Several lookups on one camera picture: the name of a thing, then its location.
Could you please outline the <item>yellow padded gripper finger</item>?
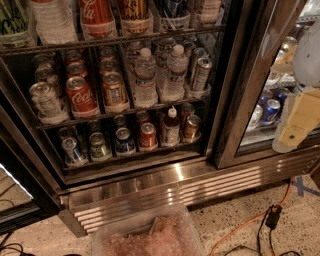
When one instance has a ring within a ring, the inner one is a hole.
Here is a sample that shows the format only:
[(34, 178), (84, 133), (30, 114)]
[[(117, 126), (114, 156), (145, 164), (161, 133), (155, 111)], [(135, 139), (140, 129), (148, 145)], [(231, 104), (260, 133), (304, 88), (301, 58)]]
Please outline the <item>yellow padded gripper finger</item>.
[(308, 88), (299, 94), (290, 93), (282, 110), (272, 149), (288, 153), (296, 149), (320, 124), (320, 89)]

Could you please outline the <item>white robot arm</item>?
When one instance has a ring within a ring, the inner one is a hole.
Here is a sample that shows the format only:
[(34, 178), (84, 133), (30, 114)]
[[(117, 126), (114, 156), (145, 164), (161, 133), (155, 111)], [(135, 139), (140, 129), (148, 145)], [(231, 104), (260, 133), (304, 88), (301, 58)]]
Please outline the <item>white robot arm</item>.
[(320, 124), (320, 19), (298, 42), (293, 74), (305, 89), (299, 94), (290, 93), (285, 100), (272, 143), (278, 153), (296, 149)]

